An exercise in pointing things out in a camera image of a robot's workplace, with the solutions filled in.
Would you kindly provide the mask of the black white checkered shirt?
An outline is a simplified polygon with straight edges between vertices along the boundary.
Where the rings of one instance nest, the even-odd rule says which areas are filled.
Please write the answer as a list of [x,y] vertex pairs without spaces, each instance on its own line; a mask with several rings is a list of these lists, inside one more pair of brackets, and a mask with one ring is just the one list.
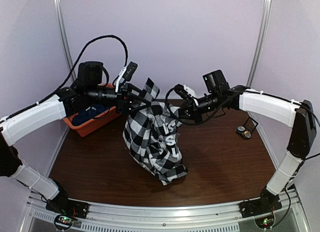
[[182,125],[171,117],[178,114],[179,107],[156,100],[159,87],[147,79],[145,85],[152,87],[154,100],[151,106],[129,114],[122,133],[130,156],[163,185],[188,174],[178,147],[178,128]]

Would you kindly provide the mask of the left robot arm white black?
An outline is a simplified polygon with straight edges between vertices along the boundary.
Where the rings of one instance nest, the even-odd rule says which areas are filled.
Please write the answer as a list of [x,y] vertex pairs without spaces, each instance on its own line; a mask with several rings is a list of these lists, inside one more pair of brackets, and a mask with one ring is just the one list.
[[61,195],[59,186],[40,174],[19,158],[14,144],[26,135],[54,121],[70,117],[91,105],[115,108],[116,113],[129,114],[150,106],[150,102],[137,95],[139,88],[130,83],[138,68],[134,62],[124,66],[114,86],[102,84],[107,74],[102,62],[84,62],[78,67],[76,80],[70,87],[58,89],[43,102],[25,111],[4,117],[0,122],[0,174],[12,177],[29,189],[52,200],[61,214],[72,209],[72,203]]

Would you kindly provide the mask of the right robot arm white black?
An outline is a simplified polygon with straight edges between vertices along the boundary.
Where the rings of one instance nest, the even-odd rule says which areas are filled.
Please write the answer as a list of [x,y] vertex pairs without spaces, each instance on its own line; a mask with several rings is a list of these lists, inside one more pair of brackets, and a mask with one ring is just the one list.
[[205,123],[203,114],[228,108],[258,114],[291,129],[284,158],[261,192],[262,198],[256,202],[260,212],[268,212],[276,203],[275,196],[293,179],[304,162],[310,159],[318,122],[312,103],[308,100],[288,100],[244,85],[230,87],[221,70],[205,74],[202,78],[208,91],[202,97],[198,97],[187,85],[178,84],[174,87],[173,90],[184,99],[184,105],[178,113],[180,119],[188,119],[192,125],[200,125]]

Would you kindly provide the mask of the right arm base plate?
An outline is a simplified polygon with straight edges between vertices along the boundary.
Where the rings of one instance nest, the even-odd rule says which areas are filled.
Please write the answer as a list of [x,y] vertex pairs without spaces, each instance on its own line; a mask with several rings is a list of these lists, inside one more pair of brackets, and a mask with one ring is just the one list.
[[271,213],[283,207],[279,198],[272,203],[267,198],[245,199],[238,205],[242,218]]

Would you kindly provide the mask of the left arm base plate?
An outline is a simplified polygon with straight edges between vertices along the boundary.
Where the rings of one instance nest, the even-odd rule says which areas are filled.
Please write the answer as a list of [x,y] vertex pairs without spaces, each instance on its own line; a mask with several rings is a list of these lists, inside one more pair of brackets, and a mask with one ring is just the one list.
[[89,204],[86,202],[60,197],[53,200],[48,200],[45,208],[68,217],[86,219]]

